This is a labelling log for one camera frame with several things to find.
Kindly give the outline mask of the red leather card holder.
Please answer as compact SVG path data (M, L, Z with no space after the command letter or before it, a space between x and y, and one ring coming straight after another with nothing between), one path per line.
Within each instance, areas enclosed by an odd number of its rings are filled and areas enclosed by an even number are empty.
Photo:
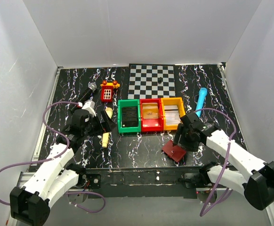
M163 147L162 151L173 161L180 162L186 155L186 151L180 146L173 145L173 141L169 140Z

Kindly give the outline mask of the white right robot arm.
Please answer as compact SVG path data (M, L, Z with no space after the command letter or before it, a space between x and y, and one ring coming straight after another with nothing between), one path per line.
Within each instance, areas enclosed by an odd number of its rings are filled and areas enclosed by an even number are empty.
M241 193L258 210L264 210L274 202L274 161L267 163L250 154L215 123L203 123L196 113L184 115L173 145L196 151L200 143L218 152L235 170L211 162L186 182L204 186L219 183Z

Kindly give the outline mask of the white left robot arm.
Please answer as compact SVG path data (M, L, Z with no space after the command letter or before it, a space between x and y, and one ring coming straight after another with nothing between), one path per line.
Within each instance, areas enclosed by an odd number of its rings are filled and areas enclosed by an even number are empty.
M82 146L84 138L111 132L116 124L105 110L100 120L88 110L77 109L71 121L56 138L46 162L21 187L10 192L10 215L31 226L42 226L53 205L72 187L89 181L86 170L69 160Z

